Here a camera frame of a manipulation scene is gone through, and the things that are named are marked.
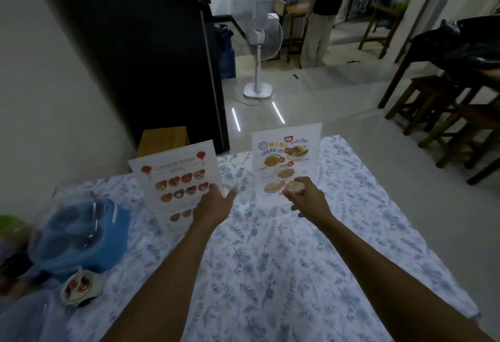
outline white floor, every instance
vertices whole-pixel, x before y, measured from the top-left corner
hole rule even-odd
[[[383,110],[378,101],[397,69],[386,61],[263,73],[274,93],[261,103],[241,95],[252,77],[223,80],[231,152],[250,150],[254,131],[286,126],[322,122],[323,136],[342,135],[474,299],[480,325],[500,340],[500,172],[470,187],[465,180],[483,166],[467,170],[452,162],[438,169],[439,145],[420,149],[426,133],[405,137],[402,118],[384,119],[408,78],[424,74],[413,68]],[[477,102],[493,96],[484,88]]]

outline chinese food menu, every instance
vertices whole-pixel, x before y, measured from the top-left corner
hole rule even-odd
[[[316,180],[322,124],[252,134],[255,193],[260,206],[288,203],[283,190],[300,191],[297,176]]]
[[[167,230],[183,229],[209,184],[221,187],[214,144],[206,141],[128,161],[147,205]]]

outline menu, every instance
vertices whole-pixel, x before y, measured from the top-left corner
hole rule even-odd
[[[146,204],[167,231],[184,229],[192,211],[214,183],[222,187],[212,141],[128,161],[144,192]]]
[[[259,206],[283,206],[283,190],[300,191],[297,176],[316,181],[322,124],[252,134],[253,178]]]

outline electric fan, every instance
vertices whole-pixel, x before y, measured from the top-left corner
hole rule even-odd
[[[276,13],[254,18],[247,32],[247,44],[250,54],[255,58],[255,82],[248,83],[243,90],[247,97],[265,98],[272,94],[269,83],[260,82],[260,62],[275,56],[283,41],[283,31]]]

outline floral tablecloth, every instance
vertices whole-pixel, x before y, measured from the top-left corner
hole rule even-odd
[[[259,210],[252,155],[218,158],[225,188],[239,188],[205,250],[183,341],[388,341],[389,334],[331,243],[287,208]],[[377,251],[467,317],[477,306],[340,136],[321,140],[318,187],[333,214]],[[181,235],[164,235],[133,174],[60,188],[92,191],[128,208],[128,251],[104,293],[76,310],[71,341],[98,341]]]

